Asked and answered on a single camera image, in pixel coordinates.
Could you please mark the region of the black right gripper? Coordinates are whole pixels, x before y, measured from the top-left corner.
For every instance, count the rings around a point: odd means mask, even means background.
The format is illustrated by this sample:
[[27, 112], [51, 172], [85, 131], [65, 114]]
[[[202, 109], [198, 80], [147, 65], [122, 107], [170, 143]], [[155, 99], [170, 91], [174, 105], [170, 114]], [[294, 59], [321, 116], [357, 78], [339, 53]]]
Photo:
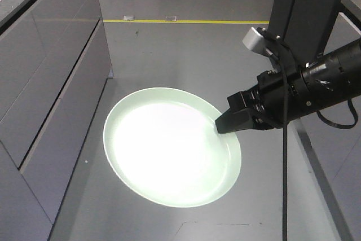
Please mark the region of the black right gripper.
[[280, 129], [307, 115], [304, 69], [263, 72], [257, 84], [227, 98], [229, 109], [215, 120], [219, 134], [249, 129]]

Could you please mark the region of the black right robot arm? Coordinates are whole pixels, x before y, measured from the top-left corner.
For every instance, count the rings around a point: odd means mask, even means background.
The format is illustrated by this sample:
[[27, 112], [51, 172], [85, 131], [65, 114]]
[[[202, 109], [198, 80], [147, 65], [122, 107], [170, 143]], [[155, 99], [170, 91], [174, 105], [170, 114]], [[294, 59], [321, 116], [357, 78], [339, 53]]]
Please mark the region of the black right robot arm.
[[265, 71], [257, 76], [254, 87], [228, 97], [229, 109], [215, 121], [218, 133], [280, 129], [314, 112], [334, 128], [355, 126], [332, 122], [320, 111], [346, 101], [354, 122], [358, 122], [351, 100], [360, 95], [359, 40], [305, 66], [297, 65], [283, 45], [276, 52], [267, 49], [266, 55], [279, 63], [280, 72]]

